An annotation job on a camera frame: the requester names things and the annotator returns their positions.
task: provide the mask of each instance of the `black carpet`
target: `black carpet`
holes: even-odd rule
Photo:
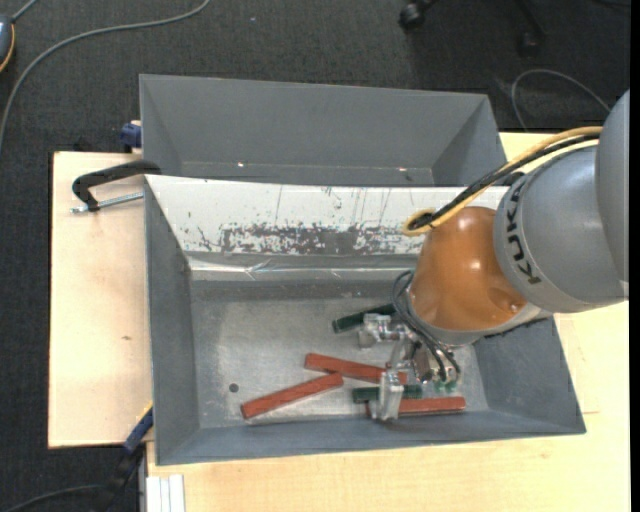
[[[0,512],[60,488],[102,483],[115,447],[47,450],[49,156],[122,151],[123,123],[139,117],[139,73],[474,91],[489,95],[503,130],[518,130],[510,88],[549,68],[611,106],[630,84],[630,8],[595,0],[536,0],[547,37],[522,59],[513,0],[442,0],[405,34],[403,2],[214,0],[178,25],[99,36],[35,69],[11,112],[0,156]],[[41,0],[17,24],[17,55],[0,75],[0,105],[29,62],[74,34],[172,16],[198,0]],[[12,14],[20,0],[3,0]],[[601,123],[606,111],[576,86],[547,76],[521,82],[532,130]],[[135,510],[135,491],[119,504]],[[86,497],[37,510],[86,510]]]

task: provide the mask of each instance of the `wooden table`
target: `wooden table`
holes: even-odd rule
[[[503,134],[509,157],[539,136]],[[76,176],[136,155],[57,153],[49,446],[121,443],[151,398],[142,202],[73,215]],[[99,197],[140,189],[140,178]],[[628,303],[557,315],[587,434],[402,450],[154,464],[187,510],[630,510]]]

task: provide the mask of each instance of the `green object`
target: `green object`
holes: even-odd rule
[[[372,386],[369,388],[355,388],[352,391],[353,403],[363,404],[372,400],[378,400],[380,394],[380,388]],[[406,385],[402,398],[419,399],[422,398],[422,386],[419,385]]]
[[[458,380],[451,380],[449,382],[442,382],[437,380],[433,383],[433,388],[438,392],[452,393],[458,387]]]
[[[362,325],[364,321],[364,315],[371,313],[377,315],[393,315],[396,312],[393,304],[385,304],[384,306],[379,306],[377,308],[369,309],[368,311],[362,311],[360,313],[356,313],[354,315],[343,316],[342,318],[338,318],[334,320],[331,325],[333,327],[333,332],[339,334],[344,331],[348,331],[349,329],[353,329]]]

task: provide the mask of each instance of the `red stick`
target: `red stick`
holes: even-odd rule
[[[320,372],[336,372],[342,374],[343,377],[350,379],[364,380],[378,384],[380,375],[386,371],[384,368],[371,366],[368,364],[355,363],[337,357],[323,356],[321,354],[307,354],[304,361],[304,367],[307,370],[316,370]],[[400,382],[406,384],[407,376],[404,373],[398,375]]]
[[[467,407],[467,401],[462,396],[448,396],[442,398],[405,398],[400,401],[398,416],[421,416],[423,414],[449,414],[462,412]],[[369,404],[367,414],[371,415]]]
[[[242,416],[248,420],[259,414],[278,409],[292,402],[297,402],[304,398],[329,391],[330,389],[339,388],[344,384],[342,375],[339,373],[331,373],[324,377],[308,380],[301,384],[297,384],[281,391],[276,391],[270,395],[266,395],[249,402],[245,402],[240,406]]]

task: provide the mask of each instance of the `gray metal bin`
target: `gray metal bin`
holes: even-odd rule
[[[388,359],[389,345],[361,350],[331,321],[386,304],[393,278],[414,267],[420,240],[402,237],[400,223],[457,190],[424,185],[461,185],[503,162],[486,99],[214,79],[142,85],[145,158],[174,174],[145,184],[159,464],[584,432],[552,320],[457,349],[461,414],[376,423],[351,402],[363,384],[350,379],[255,421],[240,414],[246,400],[319,376],[303,368],[307,352]],[[503,193],[480,201],[495,206]]]

